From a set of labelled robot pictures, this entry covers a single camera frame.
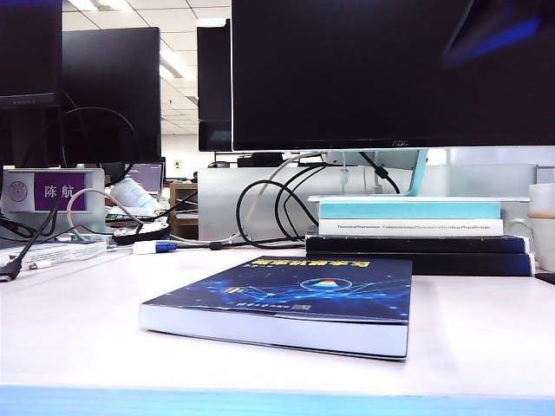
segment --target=purple name plate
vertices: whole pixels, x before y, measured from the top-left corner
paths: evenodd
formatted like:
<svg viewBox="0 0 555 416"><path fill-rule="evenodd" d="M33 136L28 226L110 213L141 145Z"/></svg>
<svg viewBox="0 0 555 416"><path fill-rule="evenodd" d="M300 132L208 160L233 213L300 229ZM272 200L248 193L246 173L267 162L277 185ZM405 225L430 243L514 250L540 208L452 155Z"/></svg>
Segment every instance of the purple name plate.
<svg viewBox="0 0 555 416"><path fill-rule="evenodd" d="M50 211L60 197L60 211L66 211L75 193L85 188L85 173L40 172L35 173L35 211ZM85 195L73 204L71 211L86 211Z"/></svg>

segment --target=cup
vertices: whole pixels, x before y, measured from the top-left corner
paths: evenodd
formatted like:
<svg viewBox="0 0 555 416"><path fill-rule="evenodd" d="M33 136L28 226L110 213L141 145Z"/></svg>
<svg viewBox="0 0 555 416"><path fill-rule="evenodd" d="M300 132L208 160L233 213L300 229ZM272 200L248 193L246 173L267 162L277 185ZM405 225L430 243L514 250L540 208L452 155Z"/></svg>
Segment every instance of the cup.
<svg viewBox="0 0 555 416"><path fill-rule="evenodd" d="M515 218L507 223L507 229L521 224L532 232L534 254L539 267L555 271L555 218Z"/></svg>
<svg viewBox="0 0 555 416"><path fill-rule="evenodd" d="M555 218L555 183L529 186L529 218Z"/></svg>
<svg viewBox="0 0 555 416"><path fill-rule="evenodd" d="M118 182L112 190L110 195L116 198L124 206L137 206L140 208L152 208L155 210L161 209L161 205L151 197L142 186L137 184L131 178L125 178Z"/></svg>

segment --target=white mug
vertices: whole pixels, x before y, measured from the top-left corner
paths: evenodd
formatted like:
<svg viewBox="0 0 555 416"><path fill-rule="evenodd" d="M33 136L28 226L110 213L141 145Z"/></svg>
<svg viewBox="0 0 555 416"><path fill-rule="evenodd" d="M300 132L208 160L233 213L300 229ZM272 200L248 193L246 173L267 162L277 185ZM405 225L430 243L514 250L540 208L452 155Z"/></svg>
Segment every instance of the white mug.
<svg viewBox="0 0 555 416"><path fill-rule="evenodd" d="M555 218L555 183L529 186L528 217Z"/></svg>
<svg viewBox="0 0 555 416"><path fill-rule="evenodd" d="M555 271L555 218L515 218L507 222L507 229L521 224L532 231L534 251L539 267Z"/></svg>

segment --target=black cable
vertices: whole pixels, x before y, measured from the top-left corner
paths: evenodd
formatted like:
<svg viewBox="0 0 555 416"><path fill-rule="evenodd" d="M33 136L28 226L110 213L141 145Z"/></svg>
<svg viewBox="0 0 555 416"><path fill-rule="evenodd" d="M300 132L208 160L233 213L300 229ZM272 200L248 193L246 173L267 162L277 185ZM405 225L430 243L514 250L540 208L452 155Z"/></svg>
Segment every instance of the black cable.
<svg viewBox="0 0 555 416"><path fill-rule="evenodd" d="M368 154L366 154L365 152L359 152L359 154L368 162L370 163L370 165L374 168L375 174L378 175L380 178L387 180L391 186L393 186L393 189L395 189L396 193L401 193L401 191L399 190L399 186L397 186L397 184L394 182L394 180L392 178L389 177L389 172L386 170L385 167L383 166L378 166L376 163L374 163L374 160L372 160Z"/></svg>
<svg viewBox="0 0 555 416"><path fill-rule="evenodd" d="M72 105L73 109L79 108L77 106L77 103L73 101L73 99L69 96L67 92L62 91L62 93L63 93L63 96L66 97L66 99ZM95 149L90 145L90 140L88 139L87 128L85 127L85 120L83 119L82 114L78 114L77 117L79 119L79 123L81 124L83 139L85 140L85 146L87 147L87 151L93 157L96 167L100 168L101 164L99 163L98 158L96 157Z"/></svg>
<svg viewBox="0 0 555 416"><path fill-rule="evenodd" d="M58 111L58 119L62 117L62 110L60 108L57 109ZM66 156L66 136L65 136L65 129L63 128L63 124L60 124L60 156L62 159L62 167L68 167L68 158Z"/></svg>
<svg viewBox="0 0 555 416"><path fill-rule="evenodd" d="M253 188L254 186L257 185L274 185L277 186L281 189L284 189L286 192L288 192L294 199L295 201L299 204L299 206L301 207L301 209L304 211L304 213L307 215L307 217L316 225L318 225L317 220L312 216L312 214L310 213L310 211L308 210L308 208L306 207L306 205L303 203L303 201L301 201L301 199L295 195L294 193L292 193L291 189L289 189L288 187L286 187L283 184L280 184L279 182L275 182L273 180L267 180L267 179L261 179L261 180L257 180L256 182L251 183L250 185L248 185L239 195L238 201L237 201L237 206L235 209L235 219L237 221L237 227L238 227L238 232L241 235L241 237L249 244L252 245L254 247L257 247L259 249L271 249L271 250L281 250L281 249L292 249L292 248L299 248L299 247L304 247L304 244L289 244L289 245L282 245L282 246L273 246L273 245L268 245L268 246L264 246L262 244L258 244L256 241L252 241L250 240L246 234L245 231L243 230L243 226L241 224L241 204L243 203L243 199L245 198L245 195L248 191L250 191L251 188Z"/></svg>
<svg viewBox="0 0 555 416"><path fill-rule="evenodd" d="M47 243L48 241L53 240L53 239L55 239L55 238L58 238L58 237L60 237L61 235L66 234L66 233L68 233L68 232L70 232L70 231L72 231L72 230L74 230L74 229L76 229L76 228L79 228L79 227L83 228L84 230L87 230L87 231L90 232L91 234L98 234L98 235L101 235L101 236L112 236L112 235L113 235L113 233L111 233L111 232L93 231L93 230L91 230L90 228L88 228L87 226L85 226L85 225L83 225L83 224L78 224L78 225L74 225L73 227L71 227L71 228L69 228L69 229L67 229L67 230L65 230L65 231L58 232L57 234L55 234L55 235L52 236L52 237L47 238L46 240L41 240L40 243Z"/></svg>
<svg viewBox="0 0 555 416"><path fill-rule="evenodd" d="M155 219L158 218L162 218L165 217L167 214L169 214L171 211L176 210L180 205L186 204L187 201L189 199L191 199L192 197L195 197L198 195L198 191L195 192L191 192L189 195L187 195L185 198L181 199L180 202L178 202L177 204L175 204L174 206L172 206L170 209L165 210L164 212L162 212L161 214L157 215L156 217L150 217L150 218L142 218L143 221L154 221Z"/></svg>
<svg viewBox="0 0 555 416"><path fill-rule="evenodd" d="M267 240L256 240L253 241L255 244L269 244L269 243L282 243L286 241L293 241L290 238L270 238ZM245 247L246 245L252 245L251 243L247 242L238 242L238 243L220 243L218 241L214 241L209 244L191 244L191 245L180 245L177 247L177 250L188 250L188 249L211 249L211 250L223 250L223 249L232 249L234 247Z"/></svg>
<svg viewBox="0 0 555 416"><path fill-rule="evenodd" d="M309 166L306 169L303 169L301 172L296 173L295 175L293 175L291 178L289 178L287 180L287 182L284 183L285 186L289 186L289 184L291 182L293 182L295 179L297 179L298 177L304 175L305 173L312 171L314 169L317 169L319 167L322 167L321 165L315 165L315 166ZM293 229L293 232L295 233L295 236L292 236L291 234L289 234L289 232L287 232L285 230L285 228L283 227L283 224L281 222L281 220L279 219L279 200L281 199L281 196L283 195L284 190L280 189L279 192L277 193L276 196L276 200L274 203L274 218L276 219L276 223L277 223L277 227L279 228L279 230L281 230L282 234L284 234L284 236L288 237L288 238L295 238L295 239L300 239L301 236L298 235L297 230L295 229L295 226L292 224L291 219L288 216L289 219L289 224L291 225L291 228Z"/></svg>
<svg viewBox="0 0 555 416"><path fill-rule="evenodd" d="M19 275L19 272L21 271L23 257L27 254L27 252L30 250L31 246L35 243L35 241L38 239L38 237L44 231L44 229L46 228L48 223L55 216L55 214L58 211L58 206L59 205L60 205L60 199L57 198L54 201L54 206L52 207L52 210L50 210L49 215L46 217L44 222L38 228L38 230L36 231L33 238L31 238L27 242L27 244L25 244L25 246L23 247L23 249L21 250L21 252L19 253L19 255L16 258L14 258L12 261L10 261L8 264L4 265L0 269L0 282L11 282L12 280L16 279L17 275Z"/></svg>
<svg viewBox="0 0 555 416"><path fill-rule="evenodd" d="M115 110L112 110L111 108L104 108L104 107L78 107L78 108L74 108L73 110L69 110L67 113L64 113L61 117L57 118L56 120L51 121L49 124L47 124L41 131L40 133L35 137L35 140L33 141L33 143L31 144L31 146L29 147L29 149L27 149L27 152L25 153L25 155L23 156L23 162L22 162L22 166L25 166L27 161L29 160L29 156L32 154L33 150L35 148L38 148L37 146L35 146L36 142L42 138L42 136L48 132L48 130L50 130L50 128L52 128L53 126L55 126L58 123L61 123L62 121L64 121L66 118L68 118L70 115L75 114L75 113L80 113L80 112L84 112L84 111L101 111L101 112L105 112L105 113L110 113L115 115L116 117L118 117L120 120L122 120L125 125L127 126L127 128L129 129L129 131L131 132L131 134L133 135L133 141L134 141L134 148L138 149L139 148L139 140L137 138L137 133L133 127L133 125L131 124L131 122L122 114L118 113ZM127 169L124 170L124 172L120 175L120 177L118 177L116 180L113 180L109 183L106 184L106 186L111 186L111 185L115 185L118 182L122 181L126 175L129 173L129 171L133 168L133 163L130 163L129 166L127 167Z"/></svg>
<svg viewBox="0 0 555 416"><path fill-rule="evenodd" d="M4 217L0 217L0 227L13 232L21 238L32 238L36 233L36 230L34 228Z"/></svg>
<svg viewBox="0 0 555 416"><path fill-rule="evenodd" d="M310 178L312 178L312 177L313 177L314 175L316 175L317 173L320 173L321 171L323 171L325 168L326 168L326 166L322 166L319 170L317 170L317 171L311 173L309 176L307 176L306 178L304 178L303 180L301 180L301 181L297 184L297 186L295 186L295 187L292 189L292 191L295 192L295 191L298 189L298 187L299 187L300 185L302 185L303 183L305 183L307 180L309 180ZM293 225L293 221L291 220L291 217L290 217L290 215L289 215L289 212L287 211L287 206L286 206L286 205L287 205L287 202L289 202L290 199L291 199L291 195L289 195L289 196L285 199L285 201L284 201L284 204L283 204L284 213L285 213L285 217L287 218L287 221L289 221L289 225L291 226L291 229L293 230L293 232L295 232L296 235L298 235L298 231L297 231L297 229L295 228L295 225Z"/></svg>
<svg viewBox="0 0 555 416"><path fill-rule="evenodd" d="M54 217L52 217L52 222L50 223L50 231L47 232L46 234L42 234L42 231L41 231L40 234L41 234L42 237L49 237L49 236L51 236L52 233L54 232L54 230L56 229L56 219L57 219L57 217L58 217L57 214L58 214L58 208L56 207L56 208L55 208L55 212L54 212Z"/></svg>

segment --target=wooden cabinet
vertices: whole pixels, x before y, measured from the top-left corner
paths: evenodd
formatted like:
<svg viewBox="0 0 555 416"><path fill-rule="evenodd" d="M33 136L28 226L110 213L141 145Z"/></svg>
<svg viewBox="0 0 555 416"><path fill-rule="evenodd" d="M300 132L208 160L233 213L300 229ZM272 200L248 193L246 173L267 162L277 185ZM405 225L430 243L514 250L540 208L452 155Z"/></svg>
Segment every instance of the wooden cabinet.
<svg viewBox="0 0 555 416"><path fill-rule="evenodd" d="M174 236L197 239L199 238L199 212L182 212L197 210L197 184L170 184L170 206L174 206L183 199L188 203L180 205L170 213L170 229Z"/></svg>

